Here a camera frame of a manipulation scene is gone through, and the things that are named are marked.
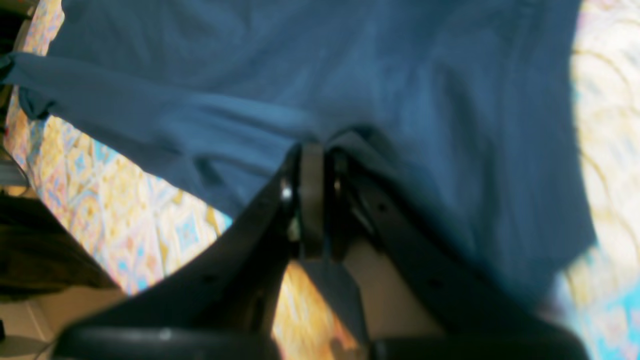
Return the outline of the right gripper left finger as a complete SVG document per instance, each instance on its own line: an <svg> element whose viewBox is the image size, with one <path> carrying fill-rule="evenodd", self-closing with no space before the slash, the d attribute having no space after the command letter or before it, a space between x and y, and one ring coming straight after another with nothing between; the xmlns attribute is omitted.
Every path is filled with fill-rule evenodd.
<svg viewBox="0 0 640 360"><path fill-rule="evenodd" d="M173 275L62 331L55 360L279 360L290 260L325 255L325 156L294 146L231 227Z"/></svg>

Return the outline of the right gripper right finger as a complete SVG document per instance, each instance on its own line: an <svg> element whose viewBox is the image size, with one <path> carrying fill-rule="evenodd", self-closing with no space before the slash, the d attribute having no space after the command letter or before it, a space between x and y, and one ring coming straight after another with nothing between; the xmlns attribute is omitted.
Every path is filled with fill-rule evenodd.
<svg viewBox="0 0 640 360"><path fill-rule="evenodd" d="M415 222L340 150L327 155L330 257L354 280L357 360L587 360L582 341L522 308Z"/></svg>

